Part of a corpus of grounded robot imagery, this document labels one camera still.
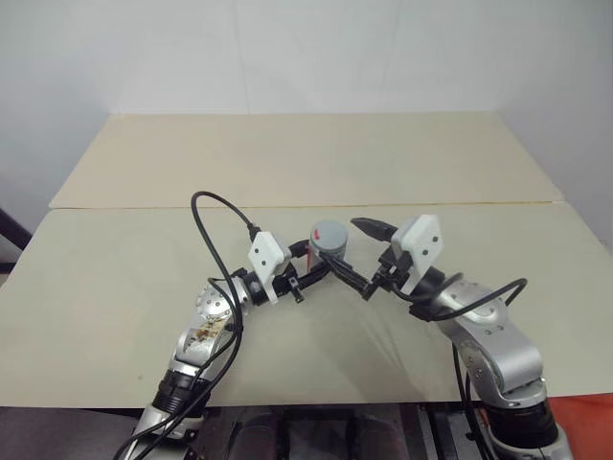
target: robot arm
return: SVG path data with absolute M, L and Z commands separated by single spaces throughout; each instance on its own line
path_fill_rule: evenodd
M 195 458 L 194 452 L 176 441 L 187 443 L 197 435 L 210 396 L 207 388 L 235 352 L 231 345 L 242 327 L 242 312 L 275 303 L 288 293 L 302 302 L 302 289 L 333 272 L 364 300 L 383 288 L 411 302 L 410 312 L 416 317 L 437 321 L 458 350 L 485 405 L 489 439 L 501 459 L 572 459 L 564 431 L 547 404 L 540 353 L 510 322 L 505 303 L 498 294 L 491 295 L 491 290 L 460 276 L 445 279 L 432 266 L 443 249 L 436 217 L 409 219 L 399 229 L 369 218 L 352 222 L 373 238 L 390 242 L 370 281 L 343 260 L 347 231 L 341 224 L 320 222 L 309 241 L 289 247 L 260 229 L 253 232 L 249 259 L 254 271 L 237 270 L 231 287 L 212 281 L 202 289 L 193 319 L 181 334 L 157 394 L 135 429 L 136 434 L 148 433 L 148 438 L 138 437 L 138 442 L 126 445 L 124 457 L 118 452 L 115 458 L 143 458 L 144 450 L 152 441 L 159 442 L 161 433 L 172 441 L 161 443 L 148 458 Z M 306 254 L 309 272 L 299 276 L 290 260 Z M 240 300 L 236 307 L 225 293 L 232 288 Z M 239 321 L 234 312 L 240 314 Z M 192 409 L 179 418 L 180 423 L 173 422 L 186 407 Z
M 376 288 L 393 291 L 413 303 L 410 312 L 416 317 L 437 321 L 483 401 L 489 439 L 498 455 L 517 460 L 572 459 L 564 430 L 547 403 L 541 355 L 511 323 L 507 305 L 499 297 L 501 291 L 514 285 L 522 288 L 526 281 L 493 292 L 462 276 L 445 280 L 431 266 L 443 247 L 435 216 L 409 219 L 398 229 L 368 218 L 352 222 L 373 238 L 391 243 L 372 281 L 356 290 L 366 300 Z
M 433 305 L 458 311 L 490 293 L 460 280 L 441 292 Z M 456 346 L 483 401 L 489 439 L 501 458 L 572 459 L 564 431 L 547 403 L 540 353 L 510 322 L 500 298 L 437 325 Z

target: dark floor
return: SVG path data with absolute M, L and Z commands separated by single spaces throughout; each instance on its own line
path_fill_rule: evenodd
M 418 404 L 403 406 L 409 405 L 416 408 L 412 412 L 412 426 L 407 426 L 407 411 L 400 409 L 398 404 L 338 407 L 350 409 L 356 417 L 368 416 L 395 428 L 402 439 L 406 439 L 411 460 L 437 459 L 432 433 L 427 428 L 427 415 L 423 410 L 417 410 Z M 211 460 L 222 459 L 236 422 L 244 423 L 263 413 L 270 415 L 285 410 L 287 407 L 224 408 L 216 418 L 209 419 L 209 425 L 205 423 L 193 447 L 199 453 L 207 452 Z M 449 414 L 448 420 L 458 455 L 454 458 L 477 458 L 474 443 L 465 437 L 467 426 L 464 415 Z M 0 407 L 0 460 L 109 460 L 131 434 L 136 423 L 137 419 L 133 417 L 91 410 Z M 346 460 L 346 427 L 346 420 L 310 420 L 309 417 L 293 420 L 289 430 L 290 459 Z M 417 437 L 420 438 L 418 443 L 413 439 Z
M 109 460 L 135 425 L 87 410 L 0 407 L 0 460 Z

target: black cable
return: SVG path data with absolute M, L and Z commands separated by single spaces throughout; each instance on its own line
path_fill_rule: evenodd
M 481 457 L 485 460 L 493 460 L 491 456 L 491 452 L 489 451 L 489 447 L 487 444 L 482 444 L 483 433 L 481 433 L 481 428 L 479 427 L 479 422 L 475 416 L 474 408 L 468 406 L 468 399 L 466 397 L 465 386 L 462 383 L 462 371 L 460 369 L 460 357 L 458 356 L 458 349 L 455 345 L 451 345 L 452 353 L 453 353 L 453 368 L 456 374 L 456 381 L 458 383 L 458 390 L 460 391 L 460 399 L 462 400 L 462 408 L 464 409 L 466 421 L 468 422 L 468 426 L 470 427 L 470 432 L 474 438 L 475 444 Z
M 510 283 L 508 283 L 507 285 L 503 287 L 500 287 L 499 289 L 482 297 L 481 299 L 473 302 L 472 304 L 462 307 L 459 310 L 450 311 L 449 313 L 427 313 L 423 309 L 430 307 L 430 306 L 425 301 L 414 303 L 411 306 L 411 312 L 415 314 L 417 317 L 419 317 L 420 319 L 423 319 L 425 321 L 445 321 L 447 319 L 453 319 L 453 318 L 457 318 L 458 316 L 462 316 L 463 314 L 468 313 L 469 311 L 473 311 L 481 307 L 482 305 L 486 304 L 487 302 L 491 302 L 496 297 L 499 297 L 507 293 L 511 289 L 514 289 L 514 291 L 511 293 L 511 295 L 507 299 L 507 305 L 508 305 L 515 299 L 515 297 L 519 295 L 519 293 L 526 287 L 527 284 L 528 284 L 528 280 L 526 280 L 526 278 L 519 278 L 517 280 L 511 281 Z M 451 283 L 445 282 L 441 286 L 443 285 L 446 285 L 445 288 L 448 288 L 451 285 Z M 441 290 L 441 288 L 439 287 L 436 291 L 438 292 L 437 295 L 439 295 L 443 290 Z M 411 297 L 411 296 L 407 296 L 404 293 L 402 293 L 402 295 L 403 297 L 400 297 L 399 295 L 398 297 L 402 298 L 403 300 L 406 300 Z
M 228 372 L 228 369 L 230 368 L 230 366 L 232 365 L 232 363 L 234 362 L 237 354 L 238 354 L 238 349 L 240 347 L 240 342 L 242 341 L 242 313 L 239 310 L 239 305 L 240 305 L 240 300 L 238 299 L 238 293 L 237 293 L 237 289 L 234 286 L 234 283 L 232 282 L 232 278 L 230 276 L 230 273 L 228 272 L 228 269 L 225 266 L 225 263 L 221 260 L 221 257 L 219 256 L 219 253 L 217 252 L 215 245 L 213 244 L 213 241 L 211 240 L 211 237 L 209 236 L 208 232 L 206 231 L 205 227 L 204 227 L 204 223 L 202 222 L 202 219 L 198 213 L 198 209 L 196 206 L 196 202 L 198 200 L 199 197 L 201 196 L 208 196 L 212 199 L 216 199 L 217 201 L 225 204 L 228 208 L 230 208 L 232 211 L 234 211 L 241 219 L 243 222 L 245 222 L 245 224 L 247 225 L 247 228 L 249 230 L 249 237 L 250 240 L 253 240 L 255 238 L 255 235 L 260 231 L 260 228 L 255 225 L 251 220 L 249 220 L 247 218 L 246 215 L 244 215 L 242 213 L 242 211 L 237 208 L 234 204 L 232 204 L 230 201 L 228 201 L 227 199 L 223 198 L 222 196 L 213 194 L 211 192 L 196 192 L 195 194 L 193 194 L 192 199 L 191 199 L 191 208 L 192 208 L 192 214 L 193 214 L 193 219 L 195 221 L 196 227 L 198 228 L 198 231 L 200 232 L 200 235 L 202 236 L 202 239 L 204 240 L 204 242 L 207 245 L 207 248 L 209 249 L 209 251 L 211 252 L 211 255 L 213 256 L 213 259 L 215 260 L 217 266 L 219 267 L 219 270 L 221 271 L 221 274 L 223 275 L 223 280 L 228 284 L 228 288 L 230 289 L 230 293 L 232 294 L 232 299 L 228 296 L 228 294 L 216 283 L 215 278 L 210 278 L 208 281 L 211 284 L 212 287 L 214 287 L 215 289 L 217 289 L 217 291 L 224 297 L 224 299 L 226 300 L 226 302 L 228 303 L 228 305 L 230 306 L 230 310 L 232 311 L 232 314 L 234 316 L 234 320 L 235 320 L 235 327 L 234 327 L 234 331 L 232 336 L 230 337 L 230 339 L 222 346 L 220 347 L 212 356 L 209 357 L 209 359 L 207 359 L 207 361 L 205 361 L 205 363 L 200 366 L 198 368 L 198 371 L 196 372 L 193 380 L 192 380 L 192 384 L 190 386 L 190 388 L 192 389 L 193 386 L 195 385 L 197 379 L 202 375 L 202 373 L 211 365 L 211 363 L 218 358 L 221 354 L 223 354 L 226 350 L 228 350 L 228 348 L 234 343 L 234 348 L 232 349 L 232 353 L 230 354 L 230 356 L 228 357 L 228 360 L 224 363 L 223 367 L 219 370 L 219 372 L 217 373 L 217 375 L 213 378 L 213 380 L 211 380 L 211 382 L 209 382 L 209 384 L 201 391 L 201 393 L 197 396 L 196 399 L 194 399 L 181 413 L 177 414 L 172 414 L 170 415 L 167 419 L 165 419 L 164 421 L 151 426 L 148 429 L 145 429 L 133 436 L 131 436 L 129 439 L 127 439 L 121 446 L 120 448 L 117 450 L 115 456 L 113 457 L 113 460 L 119 460 L 120 456 L 122 455 L 123 451 L 129 447 L 134 441 L 138 441 L 140 440 L 142 437 L 150 434 L 151 432 L 161 428 L 162 426 L 166 426 L 168 423 L 170 423 L 170 425 L 168 425 L 145 449 L 143 449 L 143 451 L 141 453 L 139 453 L 139 455 L 134 459 L 134 460 L 143 460 L 153 449 L 155 449 L 155 447 L 157 447 L 162 440 L 164 440 L 164 438 L 166 438 L 166 436 L 168 434 L 170 434 L 182 421 L 183 419 L 185 419 L 187 417 L 187 415 L 199 404 L 202 402 L 202 400 L 204 398 L 206 398 L 211 391 L 216 387 L 216 385 L 219 383 L 219 381 L 223 378 L 223 376 Z
M 453 276 L 449 277 L 448 279 L 446 279 L 435 290 L 433 290 L 431 292 L 426 292 L 425 294 L 407 295 L 407 294 L 405 294 L 404 292 L 402 292 L 400 290 L 400 287 L 398 287 L 397 284 L 392 284 L 392 292 L 395 295 L 397 295 L 400 299 L 406 300 L 407 302 L 412 302 L 412 303 L 418 303 L 419 302 L 419 303 L 421 303 L 421 302 L 425 302 L 425 301 L 432 301 L 432 300 L 436 299 L 439 296 L 439 294 L 441 294 L 441 292 L 443 292 L 445 289 L 449 288 L 456 281 L 460 281 L 462 278 L 464 278 L 464 274 L 461 273 L 461 272 L 458 272 L 455 275 L 453 275 Z
M 516 280 L 519 282 L 523 280 L 523 283 L 517 283 L 517 288 L 511 293 L 511 295 L 505 300 L 505 305 L 508 307 L 511 302 L 519 295 L 519 293 L 523 290 L 523 288 L 528 284 L 528 282 L 521 278 L 520 280 Z M 475 438 L 475 443 L 479 452 L 481 453 L 481 457 L 486 460 L 494 460 L 491 450 L 489 449 L 489 445 L 483 436 L 483 432 L 479 427 L 479 422 L 477 421 L 475 415 L 475 409 L 472 404 L 472 398 L 470 393 L 470 375 L 466 374 L 465 383 L 462 383 L 462 370 L 460 369 L 460 357 L 458 355 L 458 349 L 455 345 L 452 344 L 452 353 L 453 353 L 453 367 L 456 374 L 456 381 L 458 383 L 458 390 L 460 391 L 460 399 L 462 400 L 462 406 L 465 411 L 466 421 L 470 426 L 470 431 L 472 432 L 473 437 Z
M 165 424 L 167 424 L 168 422 L 173 420 L 175 417 L 176 417 L 175 415 L 170 415 L 169 417 L 164 419 L 159 424 L 155 424 L 154 426 L 150 426 L 149 428 L 144 429 L 143 431 L 139 431 L 138 433 L 134 434 L 133 436 L 130 436 L 129 438 L 127 438 L 125 440 L 125 442 L 123 444 L 121 444 L 120 447 L 117 449 L 117 451 L 115 452 L 115 455 L 113 455 L 113 460 L 120 460 L 120 457 L 122 456 L 122 453 L 124 453 L 124 450 L 126 450 L 134 441 L 138 441 L 142 437 L 152 433 L 156 429 L 161 428 L 162 426 L 164 426 Z
M 515 297 L 517 297 L 517 295 L 519 295 L 519 292 L 521 292 L 526 287 L 527 284 L 528 284 L 528 280 L 526 280 L 526 278 L 519 278 L 515 281 L 511 281 L 506 286 L 503 286 L 499 288 L 498 290 L 495 290 L 494 292 L 486 295 L 485 297 L 477 300 L 476 302 L 473 302 L 470 305 L 467 305 L 466 307 L 463 307 L 459 310 L 451 311 L 449 313 L 443 313 L 443 314 L 438 314 L 434 316 L 432 318 L 432 321 L 445 321 L 447 319 L 453 319 L 453 318 L 457 318 L 458 316 L 462 316 L 463 314 L 468 313 L 469 311 L 473 311 L 476 308 L 481 307 L 487 302 L 491 302 L 496 297 L 499 297 L 514 288 L 515 291 L 510 296 L 510 299 L 512 300 Z
M 230 306 L 230 311 L 232 312 L 233 317 L 237 318 L 238 316 L 240 316 L 240 312 L 238 311 L 238 309 L 236 308 L 236 306 L 234 305 L 234 303 L 232 302 L 232 300 L 230 300 L 230 297 L 228 296 L 228 293 L 223 290 L 217 283 L 216 281 L 219 281 L 217 278 L 208 278 L 207 282 L 217 291 L 221 294 L 221 296 L 225 299 L 225 301 L 228 303 L 228 305 Z M 221 356 L 221 354 L 223 354 L 226 350 L 228 350 L 228 348 L 230 348 L 230 345 L 232 345 L 234 343 L 234 341 L 237 339 L 238 336 L 238 327 L 235 327 L 232 331 L 232 335 L 230 336 L 230 339 L 224 343 L 221 347 L 219 347 L 219 349 L 214 352 L 205 362 L 204 364 L 202 364 L 199 368 L 198 371 L 195 373 L 195 375 L 193 376 L 193 380 L 192 380 L 192 384 L 190 385 L 190 390 L 193 389 L 193 387 L 195 386 L 197 380 L 200 378 L 200 376 L 202 375 L 202 373 L 211 365 L 211 363 L 213 363 L 213 361 L 215 361 L 218 357 Z
M 470 418 L 472 420 L 472 424 L 474 428 L 472 429 L 472 434 L 475 437 L 475 443 L 477 443 L 477 448 L 479 449 L 479 453 L 481 453 L 482 458 L 486 460 L 494 460 L 494 456 L 489 450 L 488 443 L 486 438 L 483 435 L 483 431 L 479 427 L 479 422 L 477 421 L 477 416 L 475 415 L 475 408 L 472 405 L 472 397 L 470 395 L 470 375 L 466 373 L 465 379 L 465 393 L 466 393 L 466 407 L 465 414 L 466 418 Z
M 217 373 L 215 378 L 211 380 L 211 382 L 207 385 L 207 387 L 202 390 L 202 392 L 198 395 L 198 397 L 192 401 L 190 405 L 188 405 L 183 412 L 181 412 L 170 425 L 162 431 L 157 438 L 155 438 L 151 443 L 143 449 L 141 453 L 138 454 L 134 458 L 134 460 L 143 460 L 152 450 L 154 450 L 161 442 L 166 438 L 168 434 L 170 434 L 182 421 L 187 417 L 187 415 L 202 402 L 204 398 L 207 397 L 209 393 L 216 387 L 219 381 L 223 378 L 223 376 L 228 372 L 230 366 L 234 362 L 235 358 L 238 354 L 238 349 L 240 348 L 240 342 L 242 341 L 242 333 L 237 335 L 237 340 L 235 342 L 235 346 L 232 349 L 232 354 L 228 357 L 228 360 L 224 363 L 221 370 Z

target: silver arm segment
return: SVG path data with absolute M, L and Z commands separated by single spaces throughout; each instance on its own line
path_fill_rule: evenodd
M 242 300 L 241 311 L 244 311 L 252 305 L 251 296 L 240 278 L 233 278 L 233 281 L 238 298 Z M 226 282 L 220 281 L 218 285 L 224 291 L 229 292 Z M 206 385 L 207 381 L 219 372 L 219 368 L 223 366 L 231 353 L 231 347 L 199 375 L 197 380 L 199 386 L 194 386 L 193 395 L 187 391 L 188 385 L 196 376 L 199 367 L 231 339 L 232 333 L 228 330 L 233 325 L 232 311 L 223 295 L 214 287 L 205 286 L 196 299 L 195 312 L 187 329 L 179 337 L 158 393 L 153 402 L 145 408 L 138 425 L 134 429 L 134 434 L 155 426 L 166 420 L 172 413 L 176 413 L 182 403 L 197 396 L 195 395 L 197 389 Z M 192 441 L 203 422 L 203 407 L 204 404 L 191 416 L 186 417 L 167 437 L 173 440 Z M 165 427 L 162 426 L 154 430 L 152 434 L 159 434 Z M 147 440 L 139 442 L 134 449 L 126 453 L 124 459 L 135 458 L 147 444 Z M 178 460 L 188 458 L 186 456 L 187 451 L 187 447 L 177 448 L 163 443 L 160 448 L 156 448 L 152 452 L 151 458 Z
M 444 290 L 433 304 L 457 311 L 490 293 L 490 289 L 460 280 Z M 458 348 L 484 403 L 511 408 L 545 401 L 540 353 L 510 322 L 507 306 L 500 298 L 438 325 Z
M 490 289 L 460 280 L 445 289 L 433 305 L 458 311 L 490 293 Z M 566 434 L 561 426 L 555 425 L 551 412 L 548 412 L 540 353 L 511 323 L 505 303 L 496 298 L 437 324 L 458 349 L 478 396 L 486 409 L 489 406 L 490 418 L 494 414 L 503 414 L 502 422 L 497 425 L 499 431 L 505 430 L 505 423 L 514 426 L 519 421 L 521 424 L 522 417 L 531 417 L 537 426 L 545 420 L 544 425 L 548 426 L 543 430 L 545 434 L 535 437 L 550 437 L 545 445 L 527 442 L 525 446 L 512 446 L 499 439 L 500 433 L 497 437 L 492 429 L 494 421 L 490 420 L 488 435 L 496 452 L 502 458 L 513 460 L 572 460 Z M 517 414 L 517 420 L 514 420 L 513 413 Z

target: beige table surface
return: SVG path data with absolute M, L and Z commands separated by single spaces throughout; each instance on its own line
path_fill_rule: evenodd
M 511 318 L 540 349 L 554 396 L 613 391 L 611 260 L 564 203 L 254 209 L 289 241 L 318 219 L 441 217 L 437 267 L 500 287 L 525 276 Z M 218 249 L 245 265 L 244 227 L 203 210 Z M 382 243 L 350 228 L 370 276 Z M 217 269 L 188 209 L 54 210 L 0 287 L 0 405 L 134 407 L 150 401 L 193 301 Z M 246 317 L 241 353 L 212 404 L 457 400 L 449 342 L 381 291 L 333 278 Z
M 115 115 L 51 206 L 187 207 L 202 189 L 245 207 L 562 200 L 489 112 Z

